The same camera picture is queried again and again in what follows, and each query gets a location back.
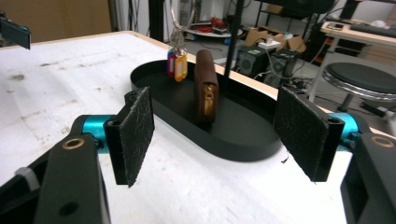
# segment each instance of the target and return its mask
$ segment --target wooden panel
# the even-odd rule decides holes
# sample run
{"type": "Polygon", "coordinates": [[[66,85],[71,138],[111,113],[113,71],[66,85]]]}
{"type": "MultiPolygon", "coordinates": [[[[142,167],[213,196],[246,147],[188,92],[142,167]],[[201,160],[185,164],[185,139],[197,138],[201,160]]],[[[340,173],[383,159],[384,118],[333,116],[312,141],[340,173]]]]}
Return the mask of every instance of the wooden panel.
{"type": "Polygon", "coordinates": [[[33,43],[111,32],[107,0],[0,0],[0,8],[29,27],[33,43]]]}

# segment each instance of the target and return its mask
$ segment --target black foam pad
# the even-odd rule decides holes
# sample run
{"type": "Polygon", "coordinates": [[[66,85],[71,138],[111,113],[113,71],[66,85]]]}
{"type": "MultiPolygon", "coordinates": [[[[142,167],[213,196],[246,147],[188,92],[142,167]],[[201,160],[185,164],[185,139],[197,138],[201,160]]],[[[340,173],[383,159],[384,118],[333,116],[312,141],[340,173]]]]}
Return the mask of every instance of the black foam pad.
{"type": "Polygon", "coordinates": [[[311,181],[326,181],[345,123],[308,101],[302,91],[279,88],[274,127],[311,181]]]}

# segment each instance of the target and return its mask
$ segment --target cable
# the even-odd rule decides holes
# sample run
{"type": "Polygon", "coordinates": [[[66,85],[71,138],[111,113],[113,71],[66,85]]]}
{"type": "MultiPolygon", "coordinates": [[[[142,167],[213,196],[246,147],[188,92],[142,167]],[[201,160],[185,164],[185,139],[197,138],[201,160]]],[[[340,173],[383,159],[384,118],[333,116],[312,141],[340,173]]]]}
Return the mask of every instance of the cable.
{"type": "Polygon", "coordinates": [[[163,4],[165,5],[163,10],[165,10],[166,31],[167,31],[167,34],[168,34],[168,41],[170,41],[171,37],[169,35],[168,8],[167,8],[167,4],[166,4],[165,0],[163,0],[163,4]]]}
{"type": "Polygon", "coordinates": [[[132,24],[134,23],[134,15],[133,15],[134,7],[132,4],[132,0],[128,0],[128,26],[129,30],[132,31],[132,24]]]}
{"type": "Polygon", "coordinates": [[[134,14],[135,14],[135,19],[134,19],[134,30],[136,32],[139,32],[139,26],[138,26],[138,19],[139,19],[139,8],[140,8],[140,0],[136,1],[134,0],[134,14]]]}

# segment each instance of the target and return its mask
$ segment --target black rod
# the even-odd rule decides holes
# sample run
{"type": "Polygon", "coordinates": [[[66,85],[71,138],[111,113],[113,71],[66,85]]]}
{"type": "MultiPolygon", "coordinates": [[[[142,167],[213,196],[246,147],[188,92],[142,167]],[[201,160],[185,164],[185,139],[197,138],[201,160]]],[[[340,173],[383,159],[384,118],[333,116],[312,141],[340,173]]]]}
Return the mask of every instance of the black rod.
{"type": "Polygon", "coordinates": [[[149,36],[163,42],[163,0],[148,1],[149,36]]]}
{"type": "Polygon", "coordinates": [[[231,64],[233,62],[233,52],[237,41],[238,29],[241,25],[242,10],[244,8],[245,0],[238,0],[236,3],[235,16],[233,17],[233,24],[231,30],[231,43],[228,47],[227,63],[225,64],[223,91],[227,91],[227,83],[230,78],[231,64]]]}

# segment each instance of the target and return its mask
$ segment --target cardboard box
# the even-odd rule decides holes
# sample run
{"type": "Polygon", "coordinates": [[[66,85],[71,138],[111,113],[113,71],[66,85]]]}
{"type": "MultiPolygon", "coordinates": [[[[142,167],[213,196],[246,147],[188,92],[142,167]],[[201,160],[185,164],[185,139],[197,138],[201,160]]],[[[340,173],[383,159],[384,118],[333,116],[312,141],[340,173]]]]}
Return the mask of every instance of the cardboard box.
{"type": "Polygon", "coordinates": [[[271,12],[274,14],[280,14],[282,12],[283,7],[277,6],[277,5],[268,5],[267,9],[265,11],[271,12]]]}
{"type": "Polygon", "coordinates": [[[268,26],[251,29],[247,34],[245,45],[250,47],[263,42],[264,39],[268,38],[268,35],[272,35],[275,41],[281,43],[280,47],[276,50],[293,49],[299,52],[304,52],[306,50],[306,45],[299,35],[295,35],[290,39],[285,39],[283,32],[268,26]]]}

